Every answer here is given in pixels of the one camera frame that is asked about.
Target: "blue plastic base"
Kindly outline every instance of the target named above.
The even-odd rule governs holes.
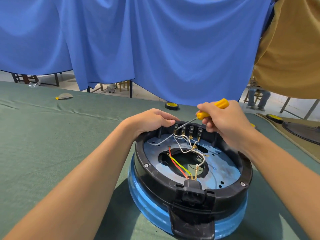
[[[161,209],[151,198],[149,198],[146,191],[137,181],[134,171],[134,155],[129,167],[128,182],[130,194],[141,213],[152,224],[172,235],[169,213]],[[215,239],[224,238],[238,228],[245,215],[247,202],[248,195],[235,213],[225,219],[215,222]]]

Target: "clear plastic object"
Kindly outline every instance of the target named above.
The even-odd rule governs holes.
[[[36,88],[36,87],[39,87],[40,84],[41,84],[41,81],[39,80],[36,83],[30,82],[28,85],[29,85],[30,88]]]

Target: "screwdriver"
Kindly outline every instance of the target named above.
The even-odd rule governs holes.
[[[214,104],[215,106],[217,106],[220,109],[225,109],[229,106],[229,102],[228,100],[226,100],[225,98],[221,99],[220,101],[216,102]],[[183,124],[182,126],[179,126],[176,131],[178,129],[181,129],[182,127],[184,127],[187,124],[190,124],[191,122],[194,122],[195,120],[203,120],[206,117],[210,117],[210,114],[206,113],[206,112],[199,112],[197,113],[197,117],[195,117],[193,120],[188,121],[187,123]]]

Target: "brown curtain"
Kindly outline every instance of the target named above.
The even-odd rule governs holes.
[[[320,0],[278,0],[253,77],[284,96],[320,99]]]

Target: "blue jeans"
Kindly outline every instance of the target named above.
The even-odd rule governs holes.
[[[253,106],[255,105],[254,103],[254,93],[256,92],[256,89],[249,89],[249,102],[248,102],[248,106]],[[266,90],[260,90],[260,92],[262,93],[262,98],[258,104],[258,108],[260,109],[264,109],[267,100],[270,98],[271,93],[269,91]]]

